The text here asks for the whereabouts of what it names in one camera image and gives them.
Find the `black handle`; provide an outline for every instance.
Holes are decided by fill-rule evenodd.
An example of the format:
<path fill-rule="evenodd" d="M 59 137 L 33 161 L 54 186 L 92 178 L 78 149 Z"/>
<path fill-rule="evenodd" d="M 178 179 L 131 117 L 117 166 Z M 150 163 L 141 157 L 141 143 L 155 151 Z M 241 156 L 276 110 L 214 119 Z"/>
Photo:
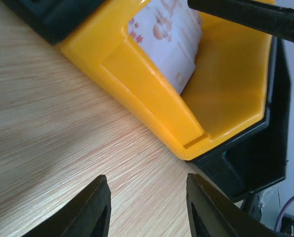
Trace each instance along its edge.
<path fill-rule="evenodd" d="M 294 42 L 294 9 L 254 0 L 188 0 L 190 8 Z"/>

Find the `yellow plastic container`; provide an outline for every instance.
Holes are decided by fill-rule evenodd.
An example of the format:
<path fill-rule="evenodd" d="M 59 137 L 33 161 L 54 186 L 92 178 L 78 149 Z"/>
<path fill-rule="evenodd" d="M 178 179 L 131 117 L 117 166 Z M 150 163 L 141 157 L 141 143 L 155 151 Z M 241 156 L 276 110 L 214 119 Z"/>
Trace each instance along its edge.
<path fill-rule="evenodd" d="M 271 36 L 201 14 L 196 69 L 180 96 L 128 34 L 149 2 L 104 2 L 59 48 L 177 157 L 192 160 L 263 118 Z"/>

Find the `black plastic container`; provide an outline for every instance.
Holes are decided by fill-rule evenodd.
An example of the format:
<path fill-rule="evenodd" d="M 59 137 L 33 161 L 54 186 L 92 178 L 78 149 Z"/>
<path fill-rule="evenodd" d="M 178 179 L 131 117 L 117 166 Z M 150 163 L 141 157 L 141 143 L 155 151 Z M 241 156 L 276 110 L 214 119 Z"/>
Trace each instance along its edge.
<path fill-rule="evenodd" d="M 281 39 L 273 38 L 269 60 L 263 120 L 190 161 L 233 202 L 285 179 L 291 80 Z"/>

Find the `tabletop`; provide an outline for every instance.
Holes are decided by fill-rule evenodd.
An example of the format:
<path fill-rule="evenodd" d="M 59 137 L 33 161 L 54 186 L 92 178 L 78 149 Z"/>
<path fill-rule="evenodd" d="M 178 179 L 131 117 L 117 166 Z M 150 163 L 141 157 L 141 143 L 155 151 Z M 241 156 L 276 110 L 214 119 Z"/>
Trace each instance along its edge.
<path fill-rule="evenodd" d="M 189 172 L 0 2 L 0 237 L 23 235 L 100 174 L 110 237 L 189 237 Z"/>

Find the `cable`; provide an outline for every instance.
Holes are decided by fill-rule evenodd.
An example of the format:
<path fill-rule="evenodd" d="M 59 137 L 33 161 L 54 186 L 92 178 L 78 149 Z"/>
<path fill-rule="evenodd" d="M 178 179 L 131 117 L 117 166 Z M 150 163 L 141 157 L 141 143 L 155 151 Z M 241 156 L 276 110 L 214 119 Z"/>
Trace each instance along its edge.
<path fill-rule="evenodd" d="M 290 198 L 290 200 L 288 200 L 285 205 L 283 206 L 282 210 L 280 211 L 279 216 L 276 219 L 276 223 L 275 223 L 275 227 L 274 230 L 275 231 L 279 231 L 279 228 L 281 226 L 281 222 L 282 222 L 282 218 L 287 210 L 287 208 L 291 205 L 291 203 L 294 201 L 294 196 Z"/>

